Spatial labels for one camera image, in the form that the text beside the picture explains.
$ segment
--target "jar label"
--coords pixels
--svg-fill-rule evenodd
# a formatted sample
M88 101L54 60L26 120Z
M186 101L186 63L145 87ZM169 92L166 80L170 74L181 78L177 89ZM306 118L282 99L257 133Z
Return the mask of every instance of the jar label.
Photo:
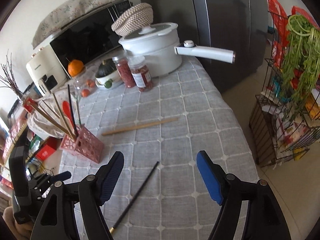
M137 84L137 87L139 87L139 88L146 87L146 84L144 83L143 76L141 73L132 73L132 76L134 78L134 81Z
M145 77L146 77L146 81L147 81L147 83L149 83L149 82L150 82L150 80L151 80L150 72L148 71L148 72L146 72L144 75L145 75Z

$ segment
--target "gray checkered tablecloth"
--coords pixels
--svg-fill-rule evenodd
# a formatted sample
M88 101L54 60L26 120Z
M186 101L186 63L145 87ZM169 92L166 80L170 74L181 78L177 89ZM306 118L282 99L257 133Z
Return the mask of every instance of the gray checkered tablecloth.
M225 172L256 182L257 171L247 141L230 107L194 57L167 76L153 79L154 88L140 93L124 85L99 90L80 101L82 122L103 143L101 163L62 155L66 183L95 174L115 151L124 154L124 169L111 199L101 208L112 227L151 168L160 165L114 233L115 239L207 239L220 206L211 200L196 167L196 154L206 150ZM101 136L106 130L163 118L179 120L141 130ZM242 205L235 239L241 239L247 204ZM81 210L75 207L81 239L87 239Z

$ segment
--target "green pumpkin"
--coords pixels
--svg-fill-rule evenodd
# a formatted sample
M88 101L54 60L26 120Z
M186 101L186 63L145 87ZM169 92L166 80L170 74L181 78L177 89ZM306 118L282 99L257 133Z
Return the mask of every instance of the green pumpkin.
M117 70L116 65L112 61L112 59L104 60L98 68L98 71L96 73L96 78L108 76L116 70Z

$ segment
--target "tablecloth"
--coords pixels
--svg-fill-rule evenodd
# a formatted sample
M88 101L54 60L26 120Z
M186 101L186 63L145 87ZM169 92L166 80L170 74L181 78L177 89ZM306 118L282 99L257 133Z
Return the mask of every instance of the tablecloth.
M61 30L79 17L103 5L111 5L118 1L121 0L68 0L64 2L40 22L32 40L33 49L51 34Z
M111 199L101 208L109 228L118 219L153 165L160 161L145 189L114 232L115 239L207 239L220 206L211 200L196 167L196 154L210 158L239 179L258 180L252 154L230 107L194 57L154 88L140 93L121 86L99 90L80 101L82 122L104 143L100 164L63 152L60 172L77 182L124 154L124 169ZM178 116L179 120L141 130L101 136L106 130ZM241 239L247 203L242 205L235 239ZM81 239L87 239L81 210L75 207Z
M63 101L69 102L68 88L67 88L68 83L66 83L63 87L54 91L58 104L64 115L65 113L62 108L62 102ZM73 110L75 111L75 118L77 118L76 103L75 103L74 96L72 94L71 94L71 98L72 98L71 103L73 106ZM53 94L50 94L49 96L38 101L38 106L40 107L41 110L43 108L47 112L47 114L50 117L52 117L57 123L61 124L62 126L65 126L63 123L61 123L60 119L56 115L54 115L53 112L46 106L46 104L50 107L50 109L54 110L56 114L60 115L57 104L54 100ZM36 135L38 135L42 140L47 139L49 136L52 136L55 138L63 138L63 136L65 135L63 131L61 131L59 128L53 125L50 121L45 119L37 111L34 111L32 114L28 115L28 127L31 131L33 131Z

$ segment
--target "cardboard box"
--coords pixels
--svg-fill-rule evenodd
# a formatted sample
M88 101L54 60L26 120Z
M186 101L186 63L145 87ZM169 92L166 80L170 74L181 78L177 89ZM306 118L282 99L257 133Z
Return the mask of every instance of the cardboard box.
M50 137L36 154L36 158L44 161L57 150L58 138Z

